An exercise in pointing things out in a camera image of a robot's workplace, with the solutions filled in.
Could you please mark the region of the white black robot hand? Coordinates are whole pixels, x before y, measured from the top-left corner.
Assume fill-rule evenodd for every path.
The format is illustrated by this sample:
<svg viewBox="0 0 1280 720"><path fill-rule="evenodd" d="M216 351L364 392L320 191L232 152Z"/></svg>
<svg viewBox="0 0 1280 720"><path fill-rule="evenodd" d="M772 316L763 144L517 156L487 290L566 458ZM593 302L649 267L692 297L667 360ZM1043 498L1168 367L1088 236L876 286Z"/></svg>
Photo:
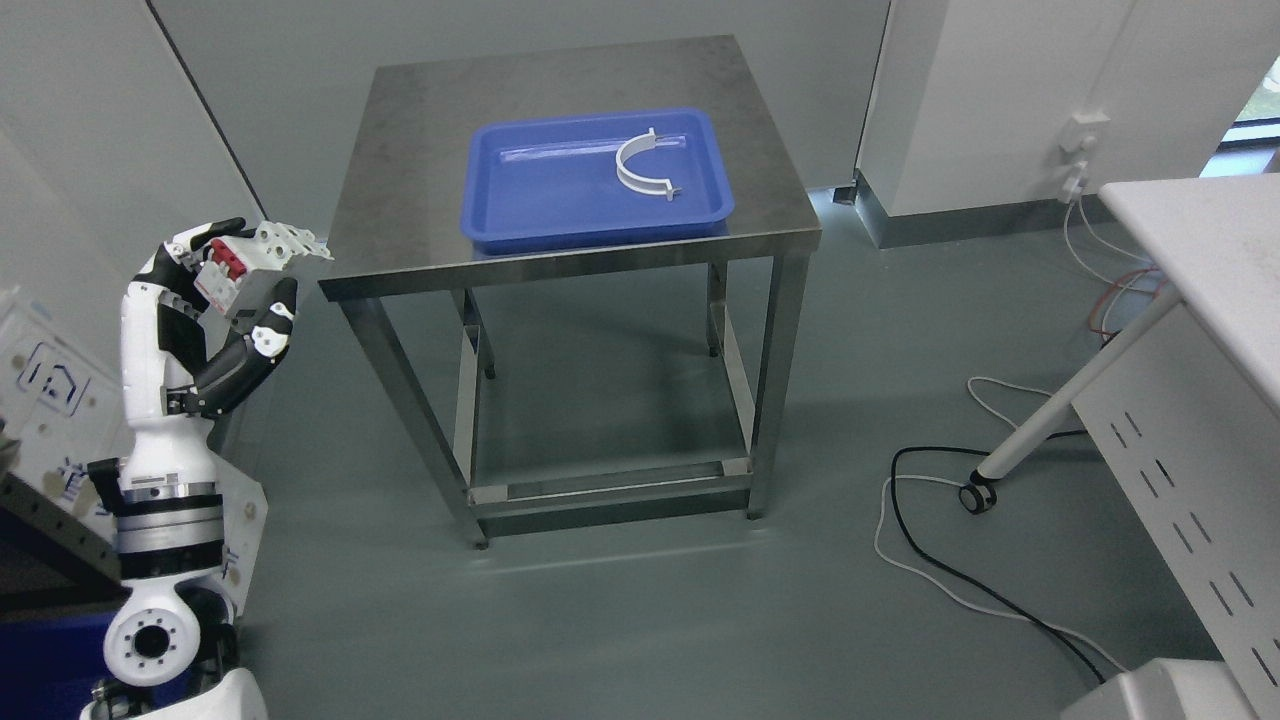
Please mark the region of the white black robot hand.
<svg viewBox="0 0 1280 720"><path fill-rule="evenodd" d="M140 268L122 299L122 386L134 436L118 486L140 502L214 483L212 423L256 391L288 354L298 282L284 275L253 313L250 329L206 355L198 319L211 302L197 288L209 247L250 237L242 217L174 234Z"/></svg>

